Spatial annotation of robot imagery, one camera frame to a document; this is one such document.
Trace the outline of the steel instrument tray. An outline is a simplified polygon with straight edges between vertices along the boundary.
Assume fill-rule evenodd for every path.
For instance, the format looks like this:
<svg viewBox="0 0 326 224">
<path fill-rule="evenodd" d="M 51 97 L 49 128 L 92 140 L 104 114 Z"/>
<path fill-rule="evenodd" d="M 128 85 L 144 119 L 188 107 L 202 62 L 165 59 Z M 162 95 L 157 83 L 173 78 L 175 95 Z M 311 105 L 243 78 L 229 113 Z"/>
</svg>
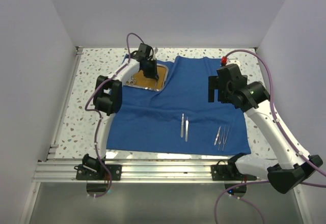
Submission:
<svg viewBox="0 0 326 224">
<path fill-rule="evenodd" d="M 159 64 L 157 65 L 157 72 L 159 75 L 159 79 L 154 80 L 154 79 L 146 78 L 143 75 L 143 71 L 139 71 L 138 73 L 132 76 L 136 80 L 136 84 L 134 86 L 128 86 L 128 87 L 151 90 L 156 92 L 161 91 L 165 86 L 169 69 L 166 65 Z"/>
</svg>

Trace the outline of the long steel scalpel handle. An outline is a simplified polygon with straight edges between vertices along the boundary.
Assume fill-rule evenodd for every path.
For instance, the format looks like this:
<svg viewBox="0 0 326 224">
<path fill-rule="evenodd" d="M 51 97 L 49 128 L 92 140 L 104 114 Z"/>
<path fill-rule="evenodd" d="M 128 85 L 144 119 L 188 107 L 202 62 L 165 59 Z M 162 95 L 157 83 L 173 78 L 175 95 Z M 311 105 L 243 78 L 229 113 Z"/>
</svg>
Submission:
<svg viewBox="0 0 326 224">
<path fill-rule="evenodd" d="M 188 142 L 188 129 L 189 129 L 189 120 L 188 117 L 186 117 L 185 121 L 185 141 Z"/>
</svg>

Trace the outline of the blue surgical cloth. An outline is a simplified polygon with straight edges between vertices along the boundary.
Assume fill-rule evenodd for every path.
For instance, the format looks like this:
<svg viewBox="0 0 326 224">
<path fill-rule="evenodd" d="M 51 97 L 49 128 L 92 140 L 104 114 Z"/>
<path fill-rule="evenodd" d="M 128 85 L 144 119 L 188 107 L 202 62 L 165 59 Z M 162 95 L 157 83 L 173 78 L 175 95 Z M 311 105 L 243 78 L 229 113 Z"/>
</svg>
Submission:
<svg viewBox="0 0 326 224">
<path fill-rule="evenodd" d="M 123 87 L 122 106 L 115 115 L 106 147 L 112 150 L 197 155 L 250 153 L 243 112 L 232 104 L 208 102 L 208 77 L 216 75 L 220 59 L 176 57 L 159 92 Z M 184 114 L 184 136 L 180 137 Z M 188 142 L 185 121 L 189 120 Z M 214 140 L 221 126 L 230 127 L 225 148 Z"/>
</svg>

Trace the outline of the thin steel tweezers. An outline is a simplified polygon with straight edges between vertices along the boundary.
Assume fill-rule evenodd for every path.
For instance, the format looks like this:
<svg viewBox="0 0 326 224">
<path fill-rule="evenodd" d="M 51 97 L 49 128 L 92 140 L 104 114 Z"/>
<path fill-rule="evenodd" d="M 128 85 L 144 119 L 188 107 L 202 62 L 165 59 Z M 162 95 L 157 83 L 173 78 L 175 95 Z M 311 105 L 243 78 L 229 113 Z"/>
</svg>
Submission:
<svg viewBox="0 0 326 224">
<path fill-rule="evenodd" d="M 226 141 L 227 141 L 227 137 L 228 137 L 229 129 L 230 129 L 229 126 L 224 128 L 223 140 L 222 140 L 222 143 L 223 143 L 222 151 L 223 151 L 224 148 L 225 148 L 225 144 L 226 144 Z"/>
<path fill-rule="evenodd" d="M 219 136 L 219 146 L 218 146 L 218 150 L 220 150 L 221 144 L 224 141 L 224 134 L 225 132 L 223 131 L 220 136 Z"/>
</svg>

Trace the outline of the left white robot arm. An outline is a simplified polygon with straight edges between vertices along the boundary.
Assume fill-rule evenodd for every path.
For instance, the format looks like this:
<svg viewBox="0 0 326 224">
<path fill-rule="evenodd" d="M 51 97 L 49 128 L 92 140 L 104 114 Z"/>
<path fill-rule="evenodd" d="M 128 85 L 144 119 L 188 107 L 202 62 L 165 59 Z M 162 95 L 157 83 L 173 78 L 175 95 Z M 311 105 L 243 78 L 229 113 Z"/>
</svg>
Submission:
<svg viewBox="0 0 326 224">
<path fill-rule="evenodd" d="M 154 49 L 144 43 L 138 50 L 128 55 L 119 68 L 110 76 L 98 76 L 95 91 L 85 105 L 86 111 L 99 114 L 99 121 L 94 133 L 94 145 L 90 153 L 82 159 L 77 168 L 78 180 L 111 180 L 111 173 L 105 166 L 106 140 L 114 116 L 122 106 L 123 85 L 136 73 L 142 71 L 144 76 L 157 81 L 157 59 Z"/>
</svg>

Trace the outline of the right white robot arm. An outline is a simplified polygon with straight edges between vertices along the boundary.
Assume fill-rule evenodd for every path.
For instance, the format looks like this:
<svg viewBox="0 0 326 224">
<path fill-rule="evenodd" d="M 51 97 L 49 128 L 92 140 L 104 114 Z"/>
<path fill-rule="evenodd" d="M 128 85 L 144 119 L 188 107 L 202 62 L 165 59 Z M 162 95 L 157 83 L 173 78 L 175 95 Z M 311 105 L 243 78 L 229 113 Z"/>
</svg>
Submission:
<svg viewBox="0 0 326 224">
<path fill-rule="evenodd" d="M 230 103 L 241 109 L 259 128 L 276 156 L 275 160 L 268 160 L 244 153 L 235 155 L 228 160 L 227 174 L 231 179 L 256 176 L 285 194 L 322 166 L 321 157 L 310 154 L 276 116 L 270 94 L 262 83 L 248 83 L 236 64 L 225 65 L 216 72 L 216 76 L 208 78 L 208 101 Z"/>
</svg>

